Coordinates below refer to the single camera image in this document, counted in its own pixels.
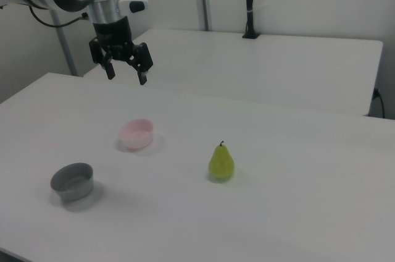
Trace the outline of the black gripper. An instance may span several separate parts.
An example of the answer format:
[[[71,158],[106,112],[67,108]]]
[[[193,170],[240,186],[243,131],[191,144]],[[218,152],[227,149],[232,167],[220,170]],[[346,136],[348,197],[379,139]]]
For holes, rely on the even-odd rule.
[[[91,57],[106,71],[107,78],[112,80],[115,77],[112,58],[127,60],[127,64],[137,71],[140,85],[144,85],[153,60],[146,43],[133,44],[128,17],[112,23],[94,23],[93,27],[96,38],[89,42]]]

